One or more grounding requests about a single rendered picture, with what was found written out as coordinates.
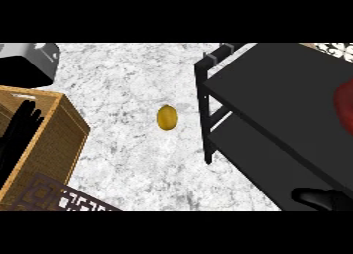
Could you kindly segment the red bell pepper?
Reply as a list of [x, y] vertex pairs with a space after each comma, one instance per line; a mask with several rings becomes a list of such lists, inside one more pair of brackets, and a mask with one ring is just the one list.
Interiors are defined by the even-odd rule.
[[353, 136], [353, 79], [335, 89], [333, 107], [340, 126]]

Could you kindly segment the yellow oval fruit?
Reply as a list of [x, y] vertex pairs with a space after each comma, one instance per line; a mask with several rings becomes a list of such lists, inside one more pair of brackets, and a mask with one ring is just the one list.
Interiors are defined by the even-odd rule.
[[156, 113], [156, 123], [162, 130], [171, 130], [178, 121], [175, 109], [169, 105], [163, 105]]

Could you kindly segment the wicker basket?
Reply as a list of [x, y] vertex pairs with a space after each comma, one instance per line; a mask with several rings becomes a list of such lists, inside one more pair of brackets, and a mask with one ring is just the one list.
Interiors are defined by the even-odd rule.
[[61, 93], [0, 85], [0, 136], [25, 100], [35, 102], [44, 121], [0, 190], [0, 210], [10, 207], [36, 173], [69, 183], [89, 132]]

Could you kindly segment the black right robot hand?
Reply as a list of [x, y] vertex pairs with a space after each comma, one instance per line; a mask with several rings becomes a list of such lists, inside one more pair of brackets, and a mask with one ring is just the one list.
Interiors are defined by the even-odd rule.
[[295, 188], [290, 199], [317, 211], [353, 211], [353, 199], [339, 190]]

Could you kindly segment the black tiered shelf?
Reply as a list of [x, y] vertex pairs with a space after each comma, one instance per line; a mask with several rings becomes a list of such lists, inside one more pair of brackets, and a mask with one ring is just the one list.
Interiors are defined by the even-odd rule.
[[298, 188], [336, 190], [353, 199], [353, 128], [340, 89], [353, 63], [299, 43], [224, 43], [194, 63], [205, 160], [221, 153], [274, 205], [308, 211]]

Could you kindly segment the grey and black appliance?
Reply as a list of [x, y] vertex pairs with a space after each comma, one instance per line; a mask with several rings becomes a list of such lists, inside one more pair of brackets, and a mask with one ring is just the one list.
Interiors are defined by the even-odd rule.
[[36, 88], [53, 84], [60, 59], [54, 43], [0, 43], [0, 85]]

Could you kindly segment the dark brown patterned placemat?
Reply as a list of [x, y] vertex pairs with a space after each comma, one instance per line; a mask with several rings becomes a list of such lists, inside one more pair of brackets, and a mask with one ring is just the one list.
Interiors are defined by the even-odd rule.
[[36, 173], [19, 194], [13, 211], [118, 211], [118, 208]]

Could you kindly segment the black and white patterned placemat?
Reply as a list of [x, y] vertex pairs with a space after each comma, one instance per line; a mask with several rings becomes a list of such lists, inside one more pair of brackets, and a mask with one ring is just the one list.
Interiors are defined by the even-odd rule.
[[353, 43], [304, 43], [304, 45], [353, 63]]

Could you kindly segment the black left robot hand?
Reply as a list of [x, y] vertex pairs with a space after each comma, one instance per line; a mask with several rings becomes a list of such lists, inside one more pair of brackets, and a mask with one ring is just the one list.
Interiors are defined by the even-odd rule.
[[44, 117], [35, 102], [25, 100], [14, 112], [7, 129], [0, 137], [0, 189], [20, 159]]

